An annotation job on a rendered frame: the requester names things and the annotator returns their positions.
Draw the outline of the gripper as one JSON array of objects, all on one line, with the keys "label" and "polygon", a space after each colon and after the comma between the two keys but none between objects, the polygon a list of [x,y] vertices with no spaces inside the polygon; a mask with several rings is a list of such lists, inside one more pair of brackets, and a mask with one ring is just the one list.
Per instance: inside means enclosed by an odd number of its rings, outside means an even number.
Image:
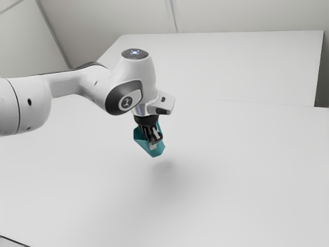
[{"label": "gripper", "polygon": [[162,133],[157,127],[158,115],[134,115],[134,121],[138,125],[140,131],[144,133],[150,150],[154,150],[157,144],[162,140]]}]

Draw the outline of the teal faceted mug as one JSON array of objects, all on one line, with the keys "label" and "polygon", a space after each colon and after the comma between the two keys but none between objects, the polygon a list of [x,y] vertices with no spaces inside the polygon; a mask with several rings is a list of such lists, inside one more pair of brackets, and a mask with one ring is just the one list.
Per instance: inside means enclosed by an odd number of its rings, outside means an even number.
[{"label": "teal faceted mug", "polygon": [[159,122],[156,123],[156,128],[158,133],[161,135],[161,138],[160,141],[154,145],[150,145],[148,143],[146,137],[144,136],[139,127],[136,127],[133,131],[134,141],[151,157],[157,157],[162,155],[165,149],[165,144],[163,142],[163,134]]}]

